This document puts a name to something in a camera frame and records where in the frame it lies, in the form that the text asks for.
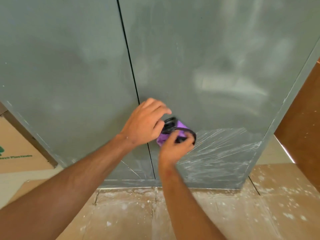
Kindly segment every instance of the purple tool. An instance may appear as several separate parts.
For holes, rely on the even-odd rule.
[[[190,132],[194,137],[193,144],[196,143],[196,133],[194,133],[194,131],[190,130],[188,127],[182,124],[182,122],[179,121],[176,117],[171,117],[164,121],[164,126],[161,131],[161,134],[157,138],[158,145],[162,146],[164,142],[169,138],[170,134],[175,130],[180,130],[179,135],[175,140],[175,143],[181,143],[186,140],[187,137],[185,136],[184,132]]]

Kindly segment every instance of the hand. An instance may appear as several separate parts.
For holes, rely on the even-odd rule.
[[[179,130],[172,132],[169,138],[162,145],[159,153],[159,169],[166,166],[174,166],[180,158],[194,148],[194,137],[189,132],[185,132],[187,139],[184,142],[175,143],[179,132]]]
[[[148,98],[133,111],[120,134],[127,137],[134,146],[146,144],[160,135],[165,125],[161,117],[171,113],[163,102]]]

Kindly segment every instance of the green logo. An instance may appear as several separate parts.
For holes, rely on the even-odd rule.
[[[5,150],[0,146],[0,156],[1,156],[1,153],[4,152]]]

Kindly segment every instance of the forearm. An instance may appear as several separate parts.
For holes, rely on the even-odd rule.
[[[130,141],[118,135],[4,207],[0,210],[2,238],[56,239],[132,148]]]
[[[198,205],[174,166],[159,169],[167,209],[177,240],[226,238]]]

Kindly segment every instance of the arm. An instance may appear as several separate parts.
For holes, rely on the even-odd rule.
[[[140,104],[106,145],[0,210],[2,239],[56,239],[97,187],[134,147],[157,138],[171,111],[152,98]]]
[[[174,234],[177,240],[226,240],[198,205],[175,168],[180,158],[194,147],[190,133],[186,133],[188,138],[183,143],[175,144],[178,133],[176,130],[170,135],[159,154],[159,175]]]

